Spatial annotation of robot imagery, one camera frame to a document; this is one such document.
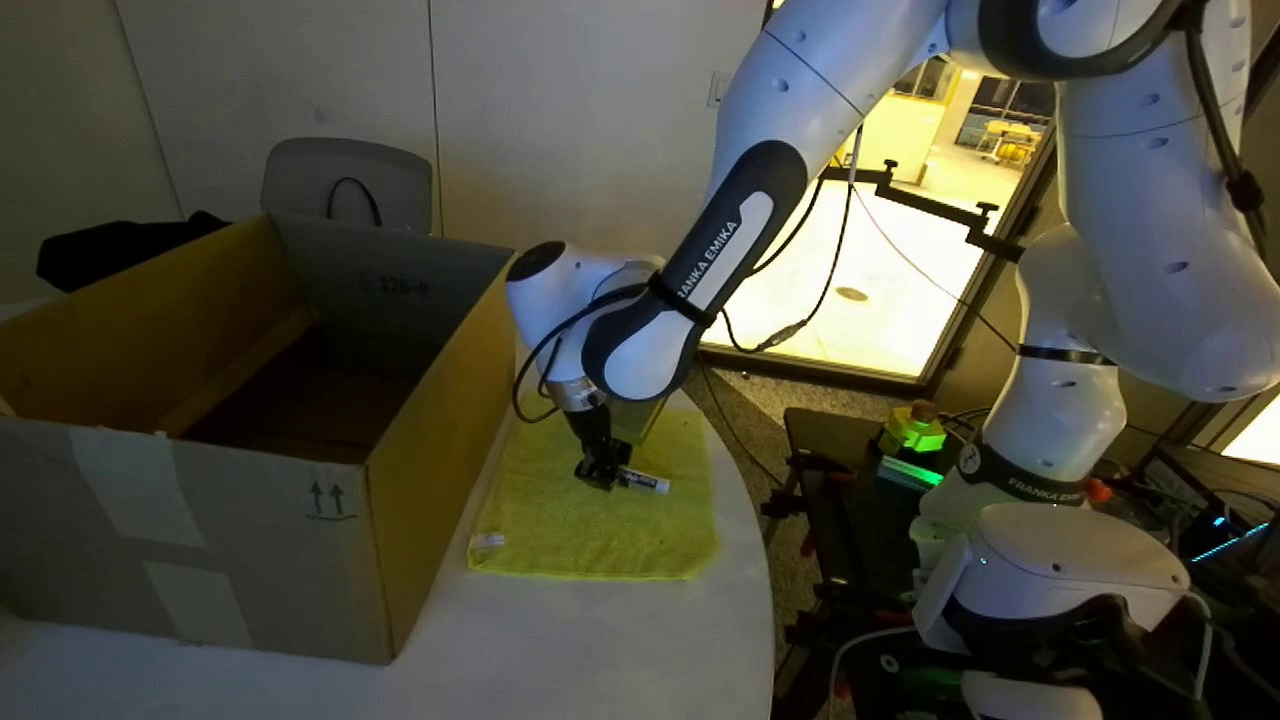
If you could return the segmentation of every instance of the table surface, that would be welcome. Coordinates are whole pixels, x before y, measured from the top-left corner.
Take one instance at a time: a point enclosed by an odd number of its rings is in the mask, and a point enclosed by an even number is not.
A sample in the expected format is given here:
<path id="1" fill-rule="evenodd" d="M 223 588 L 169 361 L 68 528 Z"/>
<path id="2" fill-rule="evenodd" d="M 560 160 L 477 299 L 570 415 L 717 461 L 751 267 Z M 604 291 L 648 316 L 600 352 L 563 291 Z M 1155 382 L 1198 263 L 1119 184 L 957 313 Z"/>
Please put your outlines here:
<path id="1" fill-rule="evenodd" d="M 719 556 L 691 585 L 550 585 L 469 573 L 463 542 L 493 485 L 493 461 L 495 451 L 486 451 L 435 588 L 395 666 L 193 650 L 0 614 L 0 715 L 769 715 L 769 562 L 744 480 L 713 424 Z"/>

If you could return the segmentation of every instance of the window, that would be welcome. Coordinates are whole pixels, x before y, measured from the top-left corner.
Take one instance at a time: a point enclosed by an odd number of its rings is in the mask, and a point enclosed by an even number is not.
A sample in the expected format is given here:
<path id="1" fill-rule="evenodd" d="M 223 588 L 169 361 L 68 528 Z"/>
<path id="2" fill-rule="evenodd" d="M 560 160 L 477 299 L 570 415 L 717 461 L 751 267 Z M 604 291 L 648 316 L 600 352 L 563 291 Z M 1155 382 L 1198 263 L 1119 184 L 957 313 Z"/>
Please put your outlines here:
<path id="1" fill-rule="evenodd" d="M 1224 458 L 1280 463 L 1280 397 L 1226 441 Z"/>
<path id="2" fill-rule="evenodd" d="M 1045 137 L 1036 113 L 1051 113 L 1046 86 L 983 79 L 926 60 L 867 113 L 854 168 L 878 173 L 890 160 L 890 190 L 915 199 L 957 213 L 978 206 L 1015 213 L 1009 207 L 1011 192 Z M 957 139 L 965 129 L 976 129 L 978 145 L 965 147 Z M 703 352 L 777 372 L 933 388 L 995 260 L 969 245 L 969 224 L 878 199 L 873 184 L 860 184 L 849 206 L 842 254 L 836 255 L 849 160 L 850 139 L 833 157 L 839 173 L 829 173 L 813 215 L 791 215 L 791 224 L 802 221 L 796 245 L 736 290 L 729 325 L 707 330 Z"/>

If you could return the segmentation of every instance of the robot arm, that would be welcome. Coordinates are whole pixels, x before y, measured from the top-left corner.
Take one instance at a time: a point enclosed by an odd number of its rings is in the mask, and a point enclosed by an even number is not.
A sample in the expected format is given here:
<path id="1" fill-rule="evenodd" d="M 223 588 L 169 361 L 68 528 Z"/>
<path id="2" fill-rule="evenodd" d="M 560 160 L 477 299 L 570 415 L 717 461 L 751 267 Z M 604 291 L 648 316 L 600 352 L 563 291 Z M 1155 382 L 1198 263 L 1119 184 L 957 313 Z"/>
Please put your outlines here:
<path id="1" fill-rule="evenodd" d="M 540 245 L 510 263 L 509 303 L 522 343 L 563 333 L 560 352 L 540 363 L 584 445 L 576 475 L 600 489 L 621 475 L 627 449 L 609 431 L 609 400 L 658 400 L 679 388 L 700 333 L 769 254 L 809 180 L 897 76 L 940 52 L 940 19 L 943 0 L 791 0 L 725 98 L 713 196 L 658 271 L 593 309 L 617 286 L 600 271 L 609 260 Z"/>
<path id="2" fill-rule="evenodd" d="M 1240 145 L 1247 0 L 789 0 L 729 87 L 717 192 L 658 271 L 612 295 L 604 263 L 549 245 L 509 278 L 522 340 L 560 337 L 540 363 L 584 458 L 609 458 L 609 400 L 679 384 L 802 184 L 915 60 L 1059 79 L 1063 228 L 1023 254 L 1023 343 L 983 441 L 919 504 L 915 624 L 926 645 L 965 650 L 949 609 L 1038 624 L 1091 596 L 1124 601 L 1124 624 L 1159 624 L 1189 593 L 1178 562 L 1080 507 L 1080 480 L 1124 427 L 1116 368 L 1216 405 L 1280 382 L 1280 291 L 1198 107 L 1183 52 L 1198 35 Z"/>

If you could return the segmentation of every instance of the green light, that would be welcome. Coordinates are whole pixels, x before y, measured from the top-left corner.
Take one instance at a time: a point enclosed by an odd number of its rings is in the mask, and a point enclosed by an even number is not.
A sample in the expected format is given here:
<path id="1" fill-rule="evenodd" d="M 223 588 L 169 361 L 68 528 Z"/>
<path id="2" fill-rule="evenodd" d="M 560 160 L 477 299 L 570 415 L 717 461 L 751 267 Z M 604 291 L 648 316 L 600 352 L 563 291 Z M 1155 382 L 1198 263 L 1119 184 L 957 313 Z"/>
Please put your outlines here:
<path id="1" fill-rule="evenodd" d="M 890 480 L 890 485 L 908 485 L 908 489 L 937 489 L 943 485 L 943 471 L 937 467 L 919 467 L 919 463 L 905 463 L 897 458 L 878 458 L 875 475 Z"/>
<path id="2" fill-rule="evenodd" d="M 923 407 L 923 405 L 905 405 L 890 407 L 882 422 L 878 449 L 882 458 L 908 449 L 908 451 L 940 451 L 949 445 L 949 427 Z"/>

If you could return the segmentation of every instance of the wall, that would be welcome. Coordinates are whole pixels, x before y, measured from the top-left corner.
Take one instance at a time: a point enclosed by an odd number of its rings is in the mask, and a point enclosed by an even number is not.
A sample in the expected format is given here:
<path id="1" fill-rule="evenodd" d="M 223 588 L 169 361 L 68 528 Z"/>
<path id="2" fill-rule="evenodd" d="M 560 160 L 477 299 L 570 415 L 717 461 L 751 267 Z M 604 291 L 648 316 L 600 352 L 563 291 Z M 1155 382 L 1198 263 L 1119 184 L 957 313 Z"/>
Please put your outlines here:
<path id="1" fill-rule="evenodd" d="M 285 137 L 435 157 L 422 0 L 114 0 L 183 213 L 257 215 Z"/>
<path id="2" fill-rule="evenodd" d="M 53 291 L 36 281 L 42 237 L 170 221 L 113 0 L 4 0 L 0 87 L 0 303 Z"/>
<path id="3" fill-rule="evenodd" d="M 435 164 L 443 237 L 669 254 L 760 0 L 114 0 L 178 207 L 250 215 L 285 137 Z"/>
<path id="4" fill-rule="evenodd" d="M 443 228 L 671 254 L 760 0 L 431 0 Z"/>

